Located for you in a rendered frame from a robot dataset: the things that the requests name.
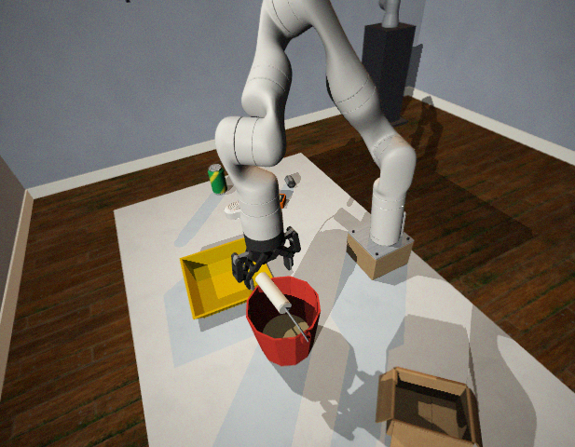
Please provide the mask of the green drink can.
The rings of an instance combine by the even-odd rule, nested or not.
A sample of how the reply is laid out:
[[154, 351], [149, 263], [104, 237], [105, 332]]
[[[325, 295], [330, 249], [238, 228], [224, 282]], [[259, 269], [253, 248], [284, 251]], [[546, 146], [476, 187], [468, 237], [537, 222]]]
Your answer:
[[209, 166], [208, 170], [212, 191], [221, 195], [227, 190], [226, 177], [224, 169], [219, 164], [213, 164]]

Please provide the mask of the red pail with handle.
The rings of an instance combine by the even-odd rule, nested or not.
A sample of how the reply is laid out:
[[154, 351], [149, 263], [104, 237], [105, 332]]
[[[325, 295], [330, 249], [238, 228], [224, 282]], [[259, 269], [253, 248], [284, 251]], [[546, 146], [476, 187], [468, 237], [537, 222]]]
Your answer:
[[291, 276], [270, 278], [262, 272], [255, 281], [246, 318], [258, 344], [268, 360], [280, 366], [298, 364], [314, 344], [321, 313], [318, 293]]

